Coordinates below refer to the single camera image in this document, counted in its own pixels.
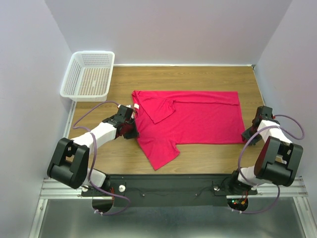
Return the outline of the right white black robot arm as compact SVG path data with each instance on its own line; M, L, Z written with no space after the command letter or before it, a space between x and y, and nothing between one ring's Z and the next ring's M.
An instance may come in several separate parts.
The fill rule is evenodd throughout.
M291 135L276 120L280 115L273 115L267 106L257 108L252 126L242 133L242 141L246 144L238 158L238 169L228 181L229 191L240 194L265 183L288 187L295 180L303 147L293 143L285 134ZM260 140L264 146L254 166L241 167L242 155L249 145Z

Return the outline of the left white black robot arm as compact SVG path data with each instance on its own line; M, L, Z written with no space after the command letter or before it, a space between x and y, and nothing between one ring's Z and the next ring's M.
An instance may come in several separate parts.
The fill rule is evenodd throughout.
M81 186L93 186L98 195L110 191L106 174L88 166L89 156L97 156L97 149L102 145L122 136L125 139L138 137L134 110L120 105L115 115L103 120L94 129L73 139L62 138L58 141L50 161L48 177L73 189Z

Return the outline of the pink t shirt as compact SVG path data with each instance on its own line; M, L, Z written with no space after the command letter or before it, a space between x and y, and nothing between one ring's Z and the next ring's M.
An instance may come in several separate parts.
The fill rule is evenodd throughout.
M238 92L132 92L139 146L154 170L174 160L179 144L240 144L245 126Z

